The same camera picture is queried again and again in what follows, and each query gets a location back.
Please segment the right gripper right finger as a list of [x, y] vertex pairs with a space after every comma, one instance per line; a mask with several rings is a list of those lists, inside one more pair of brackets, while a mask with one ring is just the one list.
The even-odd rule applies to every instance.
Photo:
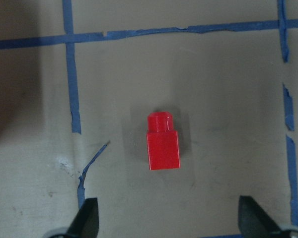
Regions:
[[298, 238], [298, 227], [279, 226], [251, 196], [240, 196], [238, 228], [245, 238]]

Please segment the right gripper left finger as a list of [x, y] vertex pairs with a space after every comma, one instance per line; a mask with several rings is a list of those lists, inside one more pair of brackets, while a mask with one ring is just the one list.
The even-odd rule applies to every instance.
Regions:
[[96, 238], [99, 232], [97, 198], [88, 198], [79, 209], [70, 226], [63, 232], [50, 231], [45, 238]]

